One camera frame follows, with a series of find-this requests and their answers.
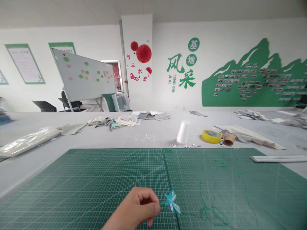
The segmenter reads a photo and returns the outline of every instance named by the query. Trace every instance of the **person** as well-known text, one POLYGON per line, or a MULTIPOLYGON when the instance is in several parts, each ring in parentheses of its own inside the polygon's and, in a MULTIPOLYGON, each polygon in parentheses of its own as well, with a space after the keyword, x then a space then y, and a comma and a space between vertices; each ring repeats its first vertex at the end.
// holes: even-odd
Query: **person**
POLYGON ((134 187, 101 230, 132 230, 146 220, 151 227, 160 210, 159 199, 151 188, 134 187))

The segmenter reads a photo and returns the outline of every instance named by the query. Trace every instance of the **plastic storage box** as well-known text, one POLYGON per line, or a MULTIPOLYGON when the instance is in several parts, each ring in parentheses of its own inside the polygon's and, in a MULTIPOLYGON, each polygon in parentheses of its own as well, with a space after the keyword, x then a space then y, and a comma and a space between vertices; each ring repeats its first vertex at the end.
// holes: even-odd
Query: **plastic storage box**
POLYGON ((130 109, 130 103, 127 93, 117 93, 112 95, 115 111, 127 111, 130 109))

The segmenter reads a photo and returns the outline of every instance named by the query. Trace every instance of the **whiteboard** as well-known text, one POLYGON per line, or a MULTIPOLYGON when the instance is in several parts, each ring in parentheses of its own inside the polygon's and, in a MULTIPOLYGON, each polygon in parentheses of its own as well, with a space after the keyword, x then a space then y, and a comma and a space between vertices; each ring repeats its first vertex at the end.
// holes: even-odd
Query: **whiteboard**
POLYGON ((52 52, 70 101, 116 93, 112 65, 54 48, 52 52))

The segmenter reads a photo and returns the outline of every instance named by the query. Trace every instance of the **green cutting mat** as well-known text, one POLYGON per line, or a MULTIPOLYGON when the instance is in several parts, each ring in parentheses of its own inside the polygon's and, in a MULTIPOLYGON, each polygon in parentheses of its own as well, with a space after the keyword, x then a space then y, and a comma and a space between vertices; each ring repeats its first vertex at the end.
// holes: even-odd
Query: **green cutting mat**
POLYGON ((171 189, 177 194, 180 217, 163 207, 153 229, 306 229, 307 180, 251 155, 263 154, 71 149, 0 204, 0 229, 100 230, 134 186, 151 187, 160 202, 171 189))
MULTIPOLYGON (((133 187, 170 191, 161 149, 71 149, 0 204, 0 229, 100 230, 133 187)), ((170 209, 152 229, 176 229, 170 209)), ((147 229, 144 223, 140 229, 147 229)))
POLYGON ((165 149, 184 229, 307 229, 307 180, 256 149, 165 149))

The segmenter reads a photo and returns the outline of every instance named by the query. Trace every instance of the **red paper fan decoration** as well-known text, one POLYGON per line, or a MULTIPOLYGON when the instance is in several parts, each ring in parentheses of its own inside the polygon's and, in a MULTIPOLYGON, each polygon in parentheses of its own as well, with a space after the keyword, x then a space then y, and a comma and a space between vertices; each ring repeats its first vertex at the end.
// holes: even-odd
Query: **red paper fan decoration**
POLYGON ((142 63, 146 63, 151 59, 151 49, 148 45, 141 45, 137 49, 137 58, 142 63))
POLYGON ((138 49, 138 43, 137 42, 131 42, 130 47, 133 51, 136 51, 138 49))
POLYGON ((151 70, 151 68, 150 68, 150 67, 147 67, 147 68, 146 68, 146 70, 149 72, 149 74, 151 74, 151 73, 152 73, 152 70, 151 70))

